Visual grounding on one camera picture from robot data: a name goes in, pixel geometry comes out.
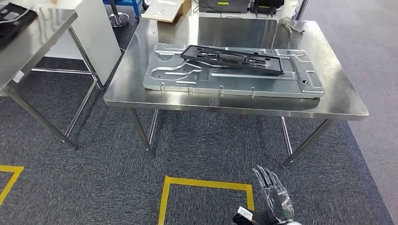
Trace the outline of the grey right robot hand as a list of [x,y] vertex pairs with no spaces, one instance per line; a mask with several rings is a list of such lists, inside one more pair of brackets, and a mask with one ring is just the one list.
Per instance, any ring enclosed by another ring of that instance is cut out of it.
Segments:
[[256,225],[286,225],[294,221],[294,208],[278,176],[260,165],[252,168],[266,204],[264,209],[254,210],[253,219]]

